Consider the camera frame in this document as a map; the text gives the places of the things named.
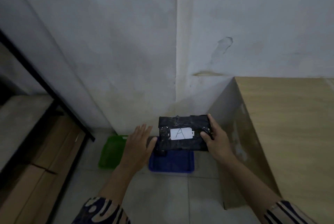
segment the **black plastic wrap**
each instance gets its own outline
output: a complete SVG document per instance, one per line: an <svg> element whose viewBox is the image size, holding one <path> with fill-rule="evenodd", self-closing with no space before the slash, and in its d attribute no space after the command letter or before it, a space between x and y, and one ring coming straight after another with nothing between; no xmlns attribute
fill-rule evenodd
<svg viewBox="0 0 334 224"><path fill-rule="evenodd" d="M191 128L193 138L171 139L171 129ZM211 136L211 125L207 115L189 117L159 117L159 141L157 150L199 150L208 151L200 132Z"/></svg>

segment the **blue basket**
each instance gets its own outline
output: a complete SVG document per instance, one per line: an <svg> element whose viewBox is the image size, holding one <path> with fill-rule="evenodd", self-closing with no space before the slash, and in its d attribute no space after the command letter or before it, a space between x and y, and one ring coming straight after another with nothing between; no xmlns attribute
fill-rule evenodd
<svg viewBox="0 0 334 224"><path fill-rule="evenodd" d="M153 172L191 173L195 169L194 152L189 150L169 150L165 156L154 151L148 168Z"/></svg>

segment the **patterned sleeve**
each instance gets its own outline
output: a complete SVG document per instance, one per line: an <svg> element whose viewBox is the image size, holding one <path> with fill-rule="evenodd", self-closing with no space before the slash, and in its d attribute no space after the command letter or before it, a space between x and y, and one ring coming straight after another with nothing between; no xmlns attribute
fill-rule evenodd
<svg viewBox="0 0 334 224"><path fill-rule="evenodd" d="M268 209L265 219L268 224L316 224L298 207L285 200Z"/></svg>
<svg viewBox="0 0 334 224"><path fill-rule="evenodd" d="M123 209L106 198L90 198L72 224L131 224Z"/></svg>

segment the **forearm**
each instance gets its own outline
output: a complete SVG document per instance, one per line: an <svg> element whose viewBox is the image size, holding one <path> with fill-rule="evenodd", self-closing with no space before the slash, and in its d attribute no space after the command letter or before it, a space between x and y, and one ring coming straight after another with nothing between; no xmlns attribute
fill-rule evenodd
<svg viewBox="0 0 334 224"><path fill-rule="evenodd" d="M282 199L235 157L222 164L258 219L266 223L264 219L266 210Z"/></svg>
<svg viewBox="0 0 334 224"><path fill-rule="evenodd" d="M121 205L133 175L134 172L117 166L108 182L98 193L98 196L110 199L113 203Z"/></svg>

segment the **black package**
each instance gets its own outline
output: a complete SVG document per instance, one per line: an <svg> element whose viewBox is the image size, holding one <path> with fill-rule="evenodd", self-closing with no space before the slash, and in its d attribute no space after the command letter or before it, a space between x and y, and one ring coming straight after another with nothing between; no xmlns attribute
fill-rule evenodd
<svg viewBox="0 0 334 224"><path fill-rule="evenodd" d="M211 125L207 115L159 117L157 150L207 151L200 132L206 132L211 137Z"/></svg>

